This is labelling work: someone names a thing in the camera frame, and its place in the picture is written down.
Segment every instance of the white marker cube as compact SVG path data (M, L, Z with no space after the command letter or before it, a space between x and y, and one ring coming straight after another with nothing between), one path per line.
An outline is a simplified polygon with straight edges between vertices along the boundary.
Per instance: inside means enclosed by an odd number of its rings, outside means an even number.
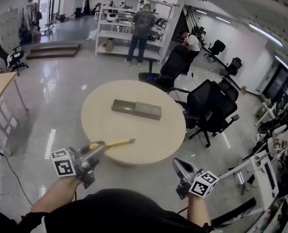
M51 160L58 177L76 175L71 158L66 149L51 152Z
M194 179L189 192L201 198L205 198L218 182L218 178L210 171Z

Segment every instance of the round table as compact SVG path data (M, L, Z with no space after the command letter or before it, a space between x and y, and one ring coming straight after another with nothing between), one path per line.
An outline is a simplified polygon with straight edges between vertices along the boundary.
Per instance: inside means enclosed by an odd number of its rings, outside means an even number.
M114 112L114 99L161 106L160 120ZM135 143L106 151L112 160L128 165L161 161L180 147L186 124L181 108L162 90L139 81L103 84L84 101L81 121L90 141L115 142L135 138Z

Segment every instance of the wooden step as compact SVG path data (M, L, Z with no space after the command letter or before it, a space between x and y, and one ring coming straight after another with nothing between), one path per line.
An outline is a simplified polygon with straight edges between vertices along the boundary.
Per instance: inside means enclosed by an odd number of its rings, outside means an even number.
M32 59L45 59L45 58L65 58L65 57L74 57L78 49L74 50L50 50L50 51L36 51L31 52L26 56L27 60Z
M76 50L80 44L54 44L54 45L40 45L31 49L31 52L52 51L52 50Z

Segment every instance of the gray t-shirt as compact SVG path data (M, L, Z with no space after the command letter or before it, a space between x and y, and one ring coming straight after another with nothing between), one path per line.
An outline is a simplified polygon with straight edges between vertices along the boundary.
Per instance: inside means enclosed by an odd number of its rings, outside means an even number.
M133 35L145 39L149 34L150 28L154 26L154 15L150 12L138 11L133 22L135 22Z

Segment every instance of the yellow screwdriver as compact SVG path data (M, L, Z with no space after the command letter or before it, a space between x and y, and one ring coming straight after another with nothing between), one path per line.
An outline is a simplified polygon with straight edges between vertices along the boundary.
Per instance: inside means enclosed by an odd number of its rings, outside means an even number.
M124 140L124 141L106 143L106 146L108 148L113 148L113 147L122 146L122 145L126 145L126 144L133 144L134 142L135 142L135 138L132 138L132 139L129 139L129 140ZM98 146L97 143L92 143L90 145L90 150L96 148L97 146Z

